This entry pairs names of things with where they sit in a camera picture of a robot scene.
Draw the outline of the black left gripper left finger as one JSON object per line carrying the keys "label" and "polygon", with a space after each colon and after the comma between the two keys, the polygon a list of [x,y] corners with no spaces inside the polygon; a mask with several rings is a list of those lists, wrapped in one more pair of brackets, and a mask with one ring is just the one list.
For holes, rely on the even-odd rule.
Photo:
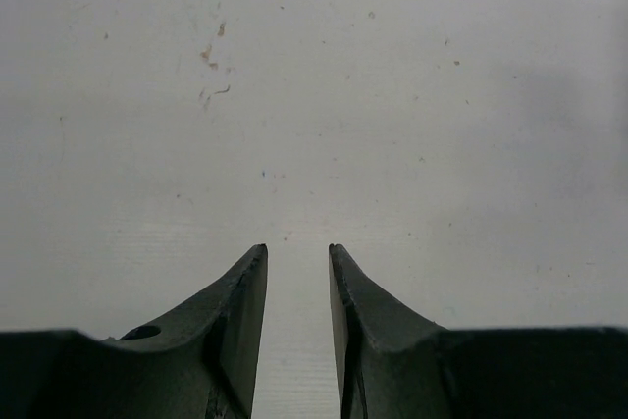
{"label": "black left gripper left finger", "polygon": [[119,339],[77,330],[1,335],[4,418],[248,418],[268,250]]}

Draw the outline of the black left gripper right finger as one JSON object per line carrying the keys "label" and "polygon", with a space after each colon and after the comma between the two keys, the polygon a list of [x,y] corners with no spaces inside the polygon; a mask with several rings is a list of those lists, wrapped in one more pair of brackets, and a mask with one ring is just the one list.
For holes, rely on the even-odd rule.
{"label": "black left gripper right finger", "polygon": [[330,299],[344,418],[623,418],[627,332],[448,330],[333,244]]}

